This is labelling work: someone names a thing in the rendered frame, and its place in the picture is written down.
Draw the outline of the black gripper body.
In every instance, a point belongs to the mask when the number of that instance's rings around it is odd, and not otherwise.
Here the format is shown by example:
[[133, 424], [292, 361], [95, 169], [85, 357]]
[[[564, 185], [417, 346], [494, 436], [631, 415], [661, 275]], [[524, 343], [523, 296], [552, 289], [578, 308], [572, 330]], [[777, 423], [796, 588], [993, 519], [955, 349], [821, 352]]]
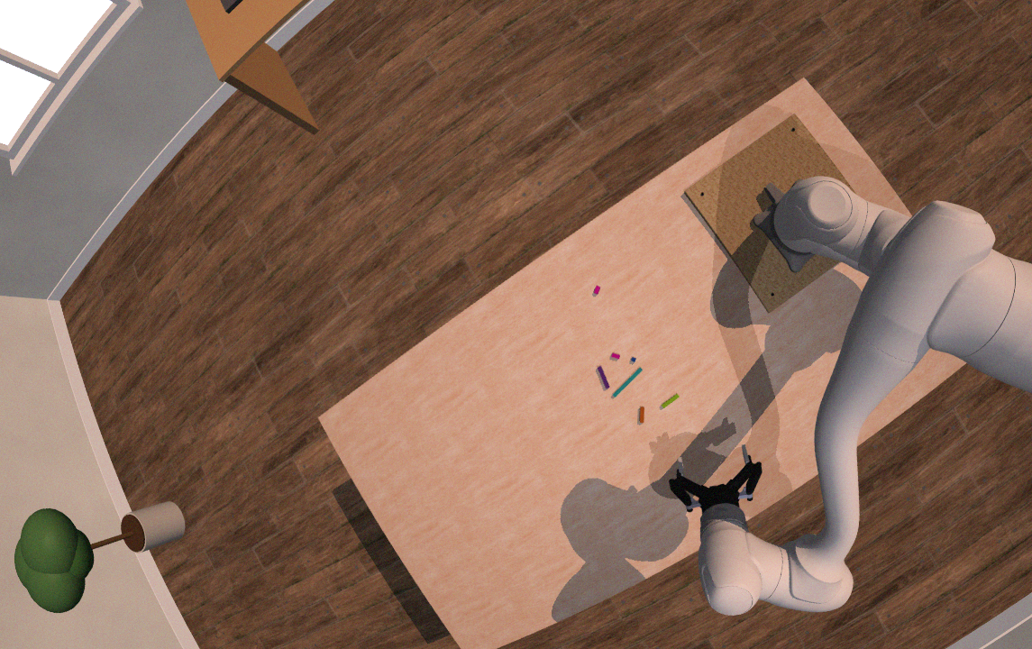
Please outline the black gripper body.
[[741, 499], [738, 497], [741, 496], [741, 494], [739, 494], [738, 490], [731, 488], [728, 492], [721, 492], [723, 486], [725, 486], [725, 484], [710, 486], [709, 489], [713, 489], [715, 491], [715, 494], [712, 494], [712, 496], [707, 496], [706, 493], [702, 494], [702, 496], [699, 498], [699, 504], [701, 505], [702, 514], [706, 512], [707, 508], [717, 504], [734, 504], [736, 506], [739, 506], [738, 501]]

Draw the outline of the turquoise rod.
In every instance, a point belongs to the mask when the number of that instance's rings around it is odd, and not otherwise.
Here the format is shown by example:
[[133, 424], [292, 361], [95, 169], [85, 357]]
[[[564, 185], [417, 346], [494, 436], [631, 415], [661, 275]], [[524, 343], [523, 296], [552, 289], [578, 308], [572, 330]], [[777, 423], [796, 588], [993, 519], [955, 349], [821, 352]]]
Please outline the turquoise rod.
[[631, 375], [631, 377], [626, 380], [626, 383], [624, 383], [624, 385], [620, 386], [620, 388], [618, 388], [618, 390], [616, 391], [616, 393], [613, 394], [613, 396], [616, 397], [620, 393], [620, 391], [622, 391], [628, 385], [628, 383], [632, 381], [632, 379], [634, 379], [636, 377], [636, 375], [638, 375], [640, 372], [642, 372], [642, 367], [639, 367], [639, 369], [636, 370], [636, 372], [634, 375]]

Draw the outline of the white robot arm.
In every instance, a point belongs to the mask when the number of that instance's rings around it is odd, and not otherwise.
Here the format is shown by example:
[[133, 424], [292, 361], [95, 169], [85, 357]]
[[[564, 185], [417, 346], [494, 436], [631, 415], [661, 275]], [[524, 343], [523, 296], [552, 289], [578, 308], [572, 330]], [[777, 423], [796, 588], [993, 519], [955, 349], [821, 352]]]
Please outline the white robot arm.
[[770, 544], [749, 533], [741, 507], [707, 508], [699, 577], [721, 615], [743, 615], [757, 599], [807, 612], [849, 599], [854, 581], [844, 559], [859, 527], [859, 430], [928, 350], [1032, 393], [1032, 264], [994, 251], [978, 210], [933, 201], [910, 218], [837, 179], [793, 185], [784, 196], [770, 182], [764, 192], [774, 203], [752, 219], [791, 271], [816, 254], [869, 278], [817, 412], [823, 531]]

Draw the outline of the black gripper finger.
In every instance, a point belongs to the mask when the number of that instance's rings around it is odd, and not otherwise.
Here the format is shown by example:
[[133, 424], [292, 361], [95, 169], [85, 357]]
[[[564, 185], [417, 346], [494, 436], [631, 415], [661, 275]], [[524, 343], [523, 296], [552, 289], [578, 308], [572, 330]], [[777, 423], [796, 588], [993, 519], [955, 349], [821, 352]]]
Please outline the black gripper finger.
[[686, 490], [691, 493], [692, 496], [698, 498], [702, 496], [702, 493], [706, 493], [707, 496], [715, 494], [713, 489], [705, 488], [704, 485], [700, 486], [699, 484], [694, 483], [694, 481], [688, 480], [688, 478], [684, 478], [683, 460], [681, 457], [678, 457], [678, 469], [676, 476], [677, 478], [675, 478], [675, 480], [671, 478], [669, 483], [671, 484], [671, 490], [675, 493], [675, 496], [680, 498], [680, 501], [686, 506], [686, 512], [694, 512], [694, 507], [701, 507], [699, 500], [694, 500], [694, 497], [690, 497], [689, 494], [686, 493]]
[[741, 496], [738, 498], [747, 498], [747, 500], [752, 501], [752, 492], [757, 488], [757, 480], [762, 477], [762, 462], [752, 463], [751, 456], [747, 453], [745, 444], [742, 444], [742, 449], [746, 465], [723, 486], [721, 492], [728, 492], [731, 488], [739, 490], [747, 481], [746, 488], [742, 492], [739, 492]]

